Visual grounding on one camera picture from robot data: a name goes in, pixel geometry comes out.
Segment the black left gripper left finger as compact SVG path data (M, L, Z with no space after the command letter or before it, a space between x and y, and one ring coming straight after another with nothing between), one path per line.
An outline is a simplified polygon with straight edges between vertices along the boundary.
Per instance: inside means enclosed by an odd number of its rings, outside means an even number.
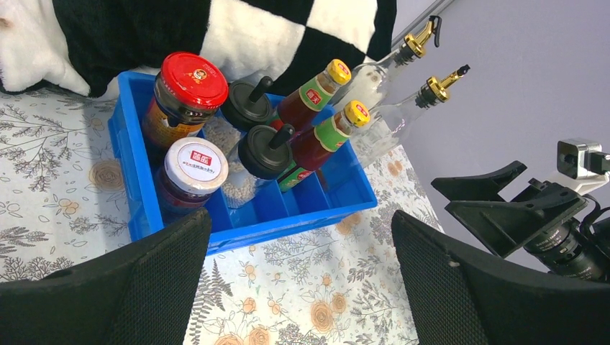
M199 209L41 280L1 284L3 344L181 344L209 245Z

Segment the gold top oil bottle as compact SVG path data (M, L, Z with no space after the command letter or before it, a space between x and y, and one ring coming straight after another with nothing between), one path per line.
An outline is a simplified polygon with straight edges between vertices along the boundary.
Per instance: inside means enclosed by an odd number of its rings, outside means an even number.
M356 66L352 69L351 80L336 92L329 105L339 111L353 100L360 101L368 109L381 104L389 94L394 78L425 56L425 45L430 39L434 40L435 47L440 46L441 25L442 18L432 15L420 33L407 34L401 45L383 59Z
M444 78L431 76L418 91L398 103L373 107L369 123L350 138L360 166L365 168L395 149L420 116L450 99L448 88L469 70L469 65L463 65Z

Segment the blue plastic divided bin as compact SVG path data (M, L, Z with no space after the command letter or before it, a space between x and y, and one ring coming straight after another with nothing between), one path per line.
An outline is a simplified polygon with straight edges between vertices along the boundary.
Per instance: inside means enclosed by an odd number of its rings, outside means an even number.
M112 150L122 169L129 207L127 225L134 242L165 226L140 129L154 83L153 75L120 73L119 98L108 121ZM323 180L311 174L285 193L272 183L238 209L228 208L223 193L217 191L205 205L211 216L208 253L337 224L352 213L376 207L377 198L355 158L346 142L327 161Z

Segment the black cap shaker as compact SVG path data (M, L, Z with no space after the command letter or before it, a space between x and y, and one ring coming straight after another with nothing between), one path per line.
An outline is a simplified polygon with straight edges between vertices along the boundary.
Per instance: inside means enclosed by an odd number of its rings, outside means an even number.
M222 185L229 208L244 206L288 168L293 159L289 140L294 133L290 124L279 130L257 125L231 149L228 176Z
M203 127L205 139L228 155L250 129L268 122L273 107L266 91L272 85L269 76L262 77L255 86L245 80L230 83L227 100Z

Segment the yellow cap sauce bottle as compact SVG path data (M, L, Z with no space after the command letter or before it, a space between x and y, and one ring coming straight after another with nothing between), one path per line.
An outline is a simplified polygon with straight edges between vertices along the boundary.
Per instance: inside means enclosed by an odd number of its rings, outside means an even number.
M277 179L285 193L318 170L359 128L370 121L368 107L357 100L291 142L292 162Z
M279 130L284 124L290 124L295 129L295 134L306 130L351 77L347 64L340 59L333 59L322 72L281 100L268 121L268 126Z

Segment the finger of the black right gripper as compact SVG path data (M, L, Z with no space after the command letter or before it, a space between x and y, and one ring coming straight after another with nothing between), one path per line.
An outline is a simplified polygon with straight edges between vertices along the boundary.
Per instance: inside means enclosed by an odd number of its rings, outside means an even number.
M548 252L568 238L567 222L584 209L585 198L552 194L529 201L451 201L445 207L486 249L506 258L525 248Z
M499 192L526 169L524 163L515 160L487 174L435 178L431 184L449 201L504 201Z

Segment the white lid sauce jar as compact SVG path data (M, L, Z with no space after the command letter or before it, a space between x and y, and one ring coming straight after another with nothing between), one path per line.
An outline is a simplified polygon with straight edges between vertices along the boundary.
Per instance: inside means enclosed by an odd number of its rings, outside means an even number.
M225 154L201 137L174 142L153 175L164 224L201 208L228 176Z

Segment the red lid sauce jar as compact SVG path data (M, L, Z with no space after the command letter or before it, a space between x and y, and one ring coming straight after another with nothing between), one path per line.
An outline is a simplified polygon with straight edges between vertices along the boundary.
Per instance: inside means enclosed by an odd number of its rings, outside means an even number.
M213 63L191 52L169 54L141 121L147 151L156 160L175 141L197 135L228 94L228 82Z

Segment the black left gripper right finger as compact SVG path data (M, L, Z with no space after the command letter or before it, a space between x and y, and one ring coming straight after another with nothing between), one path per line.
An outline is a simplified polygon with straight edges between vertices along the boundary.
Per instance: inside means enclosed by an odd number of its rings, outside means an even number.
M421 344L607 344L609 286L551 275L404 211L391 235Z

